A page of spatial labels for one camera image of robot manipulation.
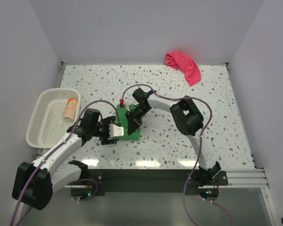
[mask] table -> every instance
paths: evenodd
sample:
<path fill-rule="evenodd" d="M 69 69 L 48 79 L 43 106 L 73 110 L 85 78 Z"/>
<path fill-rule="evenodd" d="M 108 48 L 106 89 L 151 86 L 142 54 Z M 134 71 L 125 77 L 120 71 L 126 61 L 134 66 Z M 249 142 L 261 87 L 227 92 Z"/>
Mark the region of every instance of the table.
<path fill-rule="evenodd" d="M 201 81 L 190 87 L 182 71 L 165 65 L 67 65 L 60 87 L 79 91 L 81 109 L 98 99 L 116 106 L 125 88 L 140 83 L 151 85 L 168 97 L 201 98 L 213 109 L 212 122 L 204 134 L 221 168 L 254 169 L 226 66 L 200 65 L 199 68 Z M 125 101 L 134 102 L 133 91 L 134 88 L 126 93 Z M 209 111 L 204 104 L 195 103 L 205 123 Z M 100 110 L 103 117 L 113 114 L 111 106 L 104 103 L 91 108 Z M 171 114 L 152 109 L 143 118 L 139 141 L 120 140 L 117 145 L 100 145 L 95 137 L 65 164 L 73 159 L 88 160 L 90 169 L 191 169 L 196 155 L 188 139 L 177 131 Z"/>

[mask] pink towel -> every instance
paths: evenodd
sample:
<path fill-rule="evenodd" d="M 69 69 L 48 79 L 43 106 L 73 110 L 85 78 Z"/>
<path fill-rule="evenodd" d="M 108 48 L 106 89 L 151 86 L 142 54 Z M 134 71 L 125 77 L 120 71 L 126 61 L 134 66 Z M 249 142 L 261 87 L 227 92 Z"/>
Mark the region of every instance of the pink towel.
<path fill-rule="evenodd" d="M 201 79 L 201 74 L 199 68 L 195 61 L 188 55 L 173 51 L 166 54 L 166 65 L 181 69 L 184 73 L 184 78 L 190 86 L 199 82 Z"/>

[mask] white speckled surface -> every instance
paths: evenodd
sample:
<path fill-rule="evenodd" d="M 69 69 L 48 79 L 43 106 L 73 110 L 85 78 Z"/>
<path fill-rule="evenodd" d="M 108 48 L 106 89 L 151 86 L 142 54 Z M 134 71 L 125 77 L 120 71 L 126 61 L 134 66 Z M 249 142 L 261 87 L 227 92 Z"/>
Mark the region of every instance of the white speckled surface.
<path fill-rule="evenodd" d="M 62 88 L 80 92 L 81 107 L 105 99 L 118 104 L 122 92 L 130 85 L 146 83 L 161 95 L 189 95 L 207 101 L 213 109 L 213 119 L 206 139 L 223 169 L 253 169 L 250 149 L 234 99 L 225 66 L 200 66 L 202 79 L 190 87 L 180 70 L 165 65 L 67 65 Z M 134 88 L 126 101 L 133 101 Z M 208 109 L 196 103 L 206 122 Z M 113 113 L 109 105 L 92 106 L 107 117 Z M 89 159 L 89 168 L 102 169 L 185 169 L 196 160 L 188 139 L 176 131 L 170 114 L 152 109 L 143 119 L 139 141 L 119 141 L 117 145 L 99 145 L 97 138 L 87 142 L 69 159 Z"/>

